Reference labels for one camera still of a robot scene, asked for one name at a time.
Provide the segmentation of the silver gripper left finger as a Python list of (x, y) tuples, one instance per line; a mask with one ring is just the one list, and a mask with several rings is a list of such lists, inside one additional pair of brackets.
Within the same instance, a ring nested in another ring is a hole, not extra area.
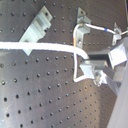
[(85, 60), (80, 68), (86, 79), (92, 79), (97, 87), (106, 84), (115, 93), (119, 93), (119, 86), (114, 80), (115, 72), (105, 60)]

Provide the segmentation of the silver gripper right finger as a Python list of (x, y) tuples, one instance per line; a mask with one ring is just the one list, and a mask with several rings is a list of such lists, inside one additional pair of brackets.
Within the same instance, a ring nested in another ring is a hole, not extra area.
[(108, 52), (111, 67), (126, 62), (128, 60), (128, 37), (125, 37), (112, 46)]

